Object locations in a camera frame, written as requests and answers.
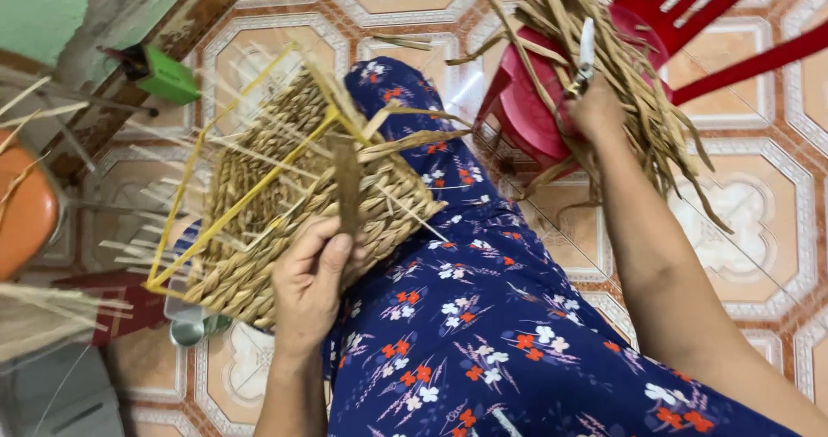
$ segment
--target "red plastic chair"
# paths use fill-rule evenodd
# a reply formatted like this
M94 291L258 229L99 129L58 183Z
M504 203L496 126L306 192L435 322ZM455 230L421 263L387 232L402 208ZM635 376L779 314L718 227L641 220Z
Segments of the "red plastic chair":
M667 11L662 11L661 6L666 1L615 0L608 7L613 22L621 32L636 38L645 38L650 45L657 48L659 53L653 50L648 55L655 69L664 66L707 25L740 0L710 0L678 28L677 21L697 0L678 0ZM639 24L649 26L651 30L636 31L635 26ZM561 47L532 29L523 28L518 34L551 50L561 51ZM796 39L728 66L676 91L671 91L665 86L665 91L674 104L681 105L703 94L808 57L827 47L828 21ZM512 45L503 52L498 71L475 119L475 127L482 125L485 119L493 114L500 123L502 136L511 140L542 167L548 167L564 160L571 152L564 144L555 120L535 92L532 80L517 53ZM552 99L562 100L563 86L549 67L549 62L532 52L528 55ZM564 124L569 125L565 112L562 112L561 116ZM574 169L573 167L564 174L571 173Z

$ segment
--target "scissors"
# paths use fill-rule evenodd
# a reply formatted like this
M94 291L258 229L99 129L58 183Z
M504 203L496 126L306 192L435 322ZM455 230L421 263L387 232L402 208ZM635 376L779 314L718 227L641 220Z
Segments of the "scissors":
M580 32L580 55L578 57L578 72L575 72L574 80L566 88L565 94L570 99L578 99L587 87L595 74L595 21L587 18L584 21L584 28Z

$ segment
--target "orange plastic stool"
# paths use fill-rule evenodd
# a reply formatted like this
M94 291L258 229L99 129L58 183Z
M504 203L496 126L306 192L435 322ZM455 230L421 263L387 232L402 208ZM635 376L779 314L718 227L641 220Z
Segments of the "orange plastic stool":
M11 135L0 130L0 144ZM0 198L9 185L36 160L19 143L0 155ZM6 201L0 220L0 281L9 280L56 236L60 198L38 163Z

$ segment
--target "hand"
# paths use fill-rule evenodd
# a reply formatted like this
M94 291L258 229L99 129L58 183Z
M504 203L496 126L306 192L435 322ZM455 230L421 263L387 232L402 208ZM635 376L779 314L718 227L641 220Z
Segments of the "hand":
M627 115L602 73L595 72L583 97L567 101L564 106L574 125L593 145L601 139L626 144Z
M350 235L337 235L339 218L310 217L273 263L276 352L297 358L318 347L339 310L339 279L366 251Z

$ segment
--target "woven basket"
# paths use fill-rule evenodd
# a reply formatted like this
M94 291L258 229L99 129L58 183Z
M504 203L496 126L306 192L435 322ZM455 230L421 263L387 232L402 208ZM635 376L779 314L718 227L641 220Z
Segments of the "woven basket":
M183 296L255 327L274 324L271 263L290 245L295 230L310 216L339 213L333 155L328 150L333 139L348 138L354 145L361 168L358 209L367 233L366 263L344 276L345 289L445 205L434 201L398 152L467 133L422 131L386 143L371 131L375 127L357 113L337 81L309 61L303 68L215 159L202 233L192 248L202 251L191 260ZM254 196L240 207L250 194ZM225 244L228 238L203 241L215 227L247 248ZM181 259L185 258L173 265L180 266ZM147 287L157 287L163 275Z

